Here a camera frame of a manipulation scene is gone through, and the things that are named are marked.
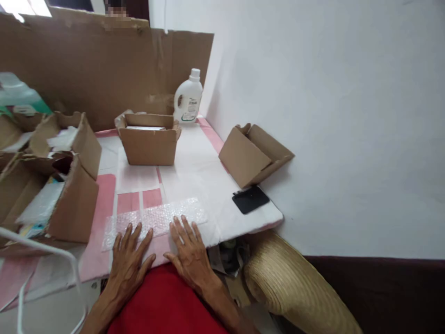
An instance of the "straw hat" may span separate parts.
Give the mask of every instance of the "straw hat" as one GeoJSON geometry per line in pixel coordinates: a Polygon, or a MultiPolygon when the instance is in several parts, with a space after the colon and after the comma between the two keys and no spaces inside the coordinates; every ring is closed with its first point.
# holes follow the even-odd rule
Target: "straw hat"
{"type": "Polygon", "coordinates": [[[307,334],[362,333],[357,321],[320,273],[272,231],[250,235],[244,267],[252,295],[307,334]]]}

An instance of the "plastic container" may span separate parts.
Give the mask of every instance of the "plastic container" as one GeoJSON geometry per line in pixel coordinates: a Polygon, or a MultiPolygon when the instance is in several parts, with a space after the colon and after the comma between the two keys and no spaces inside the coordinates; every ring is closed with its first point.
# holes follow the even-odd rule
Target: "plastic container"
{"type": "Polygon", "coordinates": [[[42,100],[38,92],[20,81],[14,73],[0,72],[0,105],[6,106],[10,113],[20,113],[28,116],[36,112],[52,114],[51,109],[42,100]]]}
{"type": "Polygon", "coordinates": [[[5,96],[6,96],[5,91],[3,89],[0,89],[0,115],[12,116],[12,114],[9,112],[8,108],[6,107],[5,96]]]}
{"type": "Polygon", "coordinates": [[[191,69],[187,81],[184,81],[175,93],[175,112],[173,117],[179,123],[194,123],[199,111],[199,104],[203,94],[203,86],[199,81],[198,69],[191,69]],[[178,105],[179,97],[182,95],[181,105],[178,105]]]}

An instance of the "smartphone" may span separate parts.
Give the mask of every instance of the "smartphone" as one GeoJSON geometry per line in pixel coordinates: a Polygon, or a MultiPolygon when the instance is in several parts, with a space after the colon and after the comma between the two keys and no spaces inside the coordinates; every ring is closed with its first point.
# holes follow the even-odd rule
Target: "smartphone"
{"type": "Polygon", "coordinates": [[[269,197],[257,186],[235,194],[232,200],[243,214],[248,214],[270,201],[269,197]]]}

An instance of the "bubble wrap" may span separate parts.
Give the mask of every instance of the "bubble wrap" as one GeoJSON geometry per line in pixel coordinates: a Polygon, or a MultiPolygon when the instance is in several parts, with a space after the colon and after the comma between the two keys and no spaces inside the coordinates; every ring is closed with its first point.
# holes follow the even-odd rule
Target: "bubble wrap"
{"type": "Polygon", "coordinates": [[[139,222],[142,223],[142,230],[138,239],[138,242],[140,242],[145,238],[150,228],[153,228],[153,237],[169,233],[170,222],[173,221],[173,216],[179,218],[181,215],[185,215],[190,224],[192,221],[197,225],[207,223],[208,221],[203,206],[195,197],[107,217],[102,251],[108,251],[113,248],[116,235],[119,232],[123,235],[129,223],[133,224],[133,228],[136,228],[139,222]]]}

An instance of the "finger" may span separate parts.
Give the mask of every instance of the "finger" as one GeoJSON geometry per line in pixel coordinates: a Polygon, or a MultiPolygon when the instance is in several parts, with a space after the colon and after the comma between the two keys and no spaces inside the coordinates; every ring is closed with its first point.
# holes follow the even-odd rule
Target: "finger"
{"type": "Polygon", "coordinates": [[[153,229],[151,228],[148,232],[147,235],[145,236],[144,240],[142,240],[142,242],[139,245],[139,248],[137,250],[138,256],[142,259],[144,257],[145,252],[148,249],[148,246],[150,246],[150,243],[152,241],[153,238],[153,229]]]}
{"type": "Polygon", "coordinates": [[[170,234],[172,235],[172,239],[178,249],[184,246],[181,238],[178,235],[178,231],[176,230],[176,226],[174,225],[174,223],[170,223],[170,234]]]}
{"type": "Polygon", "coordinates": [[[178,231],[179,235],[181,236],[182,241],[184,241],[184,244],[188,244],[190,239],[187,236],[187,233],[185,233],[185,230],[182,227],[181,223],[179,222],[179,219],[176,216],[174,216],[173,220],[175,221],[176,230],[178,231]]]}
{"type": "Polygon", "coordinates": [[[200,244],[202,244],[204,246],[203,238],[201,237],[201,232],[198,229],[198,225],[196,225],[195,222],[192,222],[191,226],[193,227],[193,230],[195,231],[196,239],[198,240],[198,242],[200,244]]]}
{"type": "Polygon", "coordinates": [[[139,222],[136,228],[134,229],[133,234],[130,236],[130,239],[128,241],[128,249],[133,251],[136,248],[136,245],[138,243],[138,239],[140,236],[140,230],[142,230],[142,223],[139,222]]]}
{"type": "Polygon", "coordinates": [[[150,255],[142,264],[138,272],[138,281],[142,282],[144,280],[145,275],[150,270],[153,265],[154,260],[156,260],[156,254],[150,255]]]}
{"type": "Polygon", "coordinates": [[[182,219],[182,224],[184,224],[185,231],[187,232],[187,235],[189,236],[190,241],[192,243],[195,243],[196,242],[196,238],[195,238],[195,235],[193,234],[193,231],[190,228],[190,225],[189,225],[189,222],[187,221],[187,218],[184,215],[182,215],[181,219],[182,219]]]}
{"type": "Polygon", "coordinates": [[[131,235],[131,231],[133,230],[133,225],[131,223],[128,224],[127,229],[125,230],[124,238],[122,239],[121,249],[127,249],[128,246],[128,240],[131,235]]]}
{"type": "Polygon", "coordinates": [[[184,276],[184,272],[182,269],[182,264],[181,261],[179,260],[179,258],[175,255],[173,255],[172,253],[168,252],[164,254],[164,257],[169,260],[176,268],[176,271],[178,272],[178,274],[180,276],[184,276]]]}
{"type": "Polygon", "coordinates": [[[122,233],[118,233],[116,236],[116,239],[114,240],[114,245],[113,245],[113,257],[115,257],[115,255],[117,254],[117,252],[119,251],[119,249],[121,248],[121,239],[122,239],[122,233]]]}

